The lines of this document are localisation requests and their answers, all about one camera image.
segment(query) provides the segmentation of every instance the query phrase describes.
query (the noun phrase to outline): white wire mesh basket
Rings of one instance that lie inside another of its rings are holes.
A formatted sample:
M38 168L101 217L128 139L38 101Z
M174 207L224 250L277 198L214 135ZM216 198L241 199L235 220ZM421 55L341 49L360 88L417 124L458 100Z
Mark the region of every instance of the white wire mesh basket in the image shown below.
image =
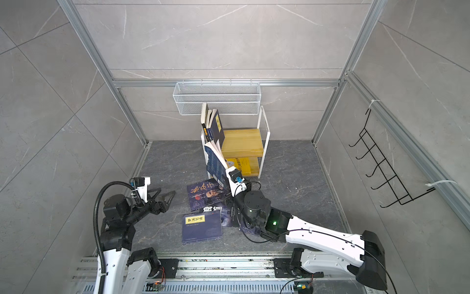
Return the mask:
M220 114L258 114L261 87L250 81L179 82L173 98L181 115L201 115L203 102Z

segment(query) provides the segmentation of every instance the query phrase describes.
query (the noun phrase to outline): blue book cover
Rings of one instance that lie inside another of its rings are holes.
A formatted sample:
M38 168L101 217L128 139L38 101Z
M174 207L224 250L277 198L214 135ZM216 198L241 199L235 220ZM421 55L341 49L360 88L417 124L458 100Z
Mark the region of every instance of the blue book cover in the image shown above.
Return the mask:
M247 227L247 225L245 224L245 220L242 220L242 222L241 222L241 224L240 224L239 230L245 232L246 234L261 236L261 229L260 229L260 228L256 228L256 227L250 229L250 228Z
M222 223L222 227L233 227L234 226L234 215L235 215L235 207L233 203L226 205L223 202L219 202L213 204L211 206L206 206L199 210L200 213L207 212L207 211L220 211L220 222Z
M218 143L219 147L222 148L225 135L222 122L220 121L219 111L217 109L212 110L211 119L208 123L207 130L212 140L214 140L214 143Z
M227 195L227 191L215 179L188 185L186 189L191 211L219 203Z
M207 161L207 172L217 180L222 188L228 189L229 184L225 174L226 167L221 162L221 159L219 159L219 157L217 157L217 155L214 153L213 149L208 146L208 144L211 144L211 142L208 142L206 145L204 145L204 149L207 152L209 158Z
M222 239L220 211L183 216L183 244Z

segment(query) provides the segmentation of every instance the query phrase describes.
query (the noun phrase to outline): wall hook rack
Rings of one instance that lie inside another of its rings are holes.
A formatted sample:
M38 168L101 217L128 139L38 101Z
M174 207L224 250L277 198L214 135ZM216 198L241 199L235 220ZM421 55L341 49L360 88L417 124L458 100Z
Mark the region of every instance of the wall hook rack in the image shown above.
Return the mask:
M363 156L361 156L361 157L359 157L359 158L356 157L356 159L358 159L358 160L363 159L368 153L370 153L370 155L372 155L372 158L374 159L374 161L375 161L375 163L376 163L376 167L374 168L374 171L372 172L372 174L371 174L371 175L366 174L366 177L369 177L369 178L372 177L372 176L375 174L375 172L376 172L377 169L379 169L380 172L382 173L382 175L384 176L385 182L384 182L383 184L381 184L380 186L378 186L378 187L376 187L376 188L372 188L372 187L370 187L370 188L371 188L372 190L377 190L377 189L381 188L382 186L384 186L385 184L388 184L388 186L389 186L390 189L392 190L392 192L393 192L393 194L394 194L396 200L395 200L394 202L390 203L389 205L386 205L386 206L382 206L382 205L381 205L380 207L381 207L381 208L390 207L391 205L393 205L393 204L395 204L395 203L397 203L397 202L400 203L401 205L405 205L405 204L408 203L408 202L414 201L414 200L420 198L421 196L424 196L424 195L426 195L426 194L431 193L432 191L434 191L435 188L430 188L430 189L426 190L425 193L423 193L423 194L421 194L421 195L419 195L419 196L417 196L417 197L412 197L412 196L410 195L410 193L409 193L408 190L406 189L405 185L404 185L403 182L401 181L400 177L397 175L397 173L396 173L395 170L393 169L393 167L392 167L392 165L390 164L390 162L388 161L388 159L385 157L385 155L384 155L384 153L382 152L382 150L380 150L379 146L378 146L377 143L374 141L374 138L372 138L372 136L370 135L370 133L369 133L369 132L367 131L367 129L366 129L367 122L369 121L369 117L370 117L370 111L371 111L370 109L367 109L367 111L366 111L366 114L365 114L365 115L367 115L367 119L366 119L366 123L364 124L364 128L362 128L362 130L359 132L359 140L357 140L357 142L356 142L354 145L349 145L349 147L354 147L354 146L357 145L357 143L359 143L359 141L362 141L362 142L364 143L364 145L367 147L367 152L366 152ZM369 136L370 140L372 141L373 145L372 145L371 147L369 147L369 146L367 145L366 141L364 140L364 136L365 136L365 135ZM372 149L373 149L373 148L376 148L376 149L380 152L380 154L383 156L384 159L381 160L380 162L376 159L376 157L375 157L374 154L372 153ZM392 172L393 172L393 173L392 173L392 177L390 177L389 179L387 179L387 176L385 175L384 171L383 171L382 168L380 167L380 165L381 165L382 163L384 163L384 162L385 162L386 164L388 164L388 166L390 167L390 169L391 169ZM397 193L395 192L394 188L393 188L392 185L390 184L390 181L391 181L392 179L394 179L394 178L397 178L397 179L398 179L399 183L401 184L401 186L402 186L403 189L405 190L405 192L406 192L406 195L405 195L405 196L400 197L400 198L397 196Z

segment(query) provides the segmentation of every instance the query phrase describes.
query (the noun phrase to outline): wall tile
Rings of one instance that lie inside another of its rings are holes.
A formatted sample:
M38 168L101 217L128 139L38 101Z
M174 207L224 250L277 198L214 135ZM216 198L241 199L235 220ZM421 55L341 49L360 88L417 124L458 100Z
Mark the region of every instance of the wall tile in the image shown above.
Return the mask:
M380 207L395 200L391 189L385 185L372 190L370 187L378 187L384 182L383 175L377 170L370 178L364 176L371 174L375 167L372 156L368 154L357 160L356 156L361 157L367 151L366 146L362 142L355 147L348 146L359 139L359 132L366 121L366 110L367 104L362 98L354 89L346 87L330 122L359 172L414 284L420 293L439 294L449 289L454 293L465 293L468 289L466 281L470 278L465 270L470 261L470 233L443 198L435 191L403 206L397 203L389 208ZM428 189L424 185L428 180L374 113L368 119L367 130L407 191L413 197L424 193ZM373 151L377 160L383 158L376 148ZM386 165L381 164L381 168L387 169ZM399 181L391 182L400 197L406 195ZM442 272L443 268L455 271Z
M125 87L121 90L134 111L178 111L173 87Z
M470 73L382 24L355 71L470 195Z
M126 100L134 111L178 111L172 87L125 87ZM262 87L261 105L266 111L324 110L332 87Z
M339 79L338 69L111 70L116 79Z
M76 264L82 257L91 256L96 248L93 236L93 207L100 189L111 181L127 182L128 178L111 156L108 156L52 243L29 282L25 294L48 294L51 289L55 289L57 293L65 293L77 269ZM122 193L122 190L122 186L109 187L101 203L109 196Z
M262 87L265 111L323 111L333 87Z
M381 21L470 70L470 2L391 0Z
M0 292L26 287L106 157L73 117L0 193Z
M273 140L311 140L323 111L266 111Z
M149 140L200 140L201 118L177 111L134 111Z
M180 115L177 111L135 111L149 140L200 140L201 122L198 115ZM310 140L323 111L266 111L273 140ZM222 115L226 129L256 128L258 115ZM265 138L263 119L261 136Z
M368 5L77 8L112 69L337 69Z
M0 28L0 54L13 48L15 44L10 40L10 38L5 34L5 32Z
M20 49L74 112L104 83L71 24Z
M159 0L162 5L175 4L251 4L250 0ZM155 0L74 0L76 4L155 4ZM257 4L368 4L372 0L257 0Z
M362 234L369 230L376 233L384 246L386 267L398 293L418 294L364 183L330 123L317 148L352 232Z
M0 190L73 113L17 48L0 55Z
M107 86L101 87L88 100L77 117L107 152L111 152L127 125L127 118Z
M121 136L110 152L119 167L130 177L132 169L142 151L142 143L130 124L124 128Z
M56 0L13 0L0 5L0 26L16 45L68 21Z

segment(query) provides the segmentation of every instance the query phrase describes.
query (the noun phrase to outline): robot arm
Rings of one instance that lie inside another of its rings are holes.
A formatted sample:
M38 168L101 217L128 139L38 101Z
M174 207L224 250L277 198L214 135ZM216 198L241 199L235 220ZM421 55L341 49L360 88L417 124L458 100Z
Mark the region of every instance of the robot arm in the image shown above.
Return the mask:
M148 214L165 213L175 196L175 191L160 195L160 188L148 191L149 184L149 177L137 177L131 180L133 192L137 191L133 196L139 197L139 201L136 201L133 207L122 194L111 196L104 201L104 229L101 232L100 243L106 274L102 274L101 258L98 256L99 266L94 294L141 293L145 279L158 274L160 262L153 248L138 250L130 255L135 234L134 225ZM152 192L156 193L149 197L148 193ZM126 265L129 270L123 287L122 277ZM105 276L104 284L100 285L102 276Z
M296 248L290 262L295 275L318 272L347 272L368 287L386 290L385 251L377 235L364 231L362 235L329 230L303 221L288 212L272 208L263 193L247 191L240 171L227 169L230 189L238 217L250 227L257 227L267 241L299 244L337 256L336 260L316 261L314 251Z

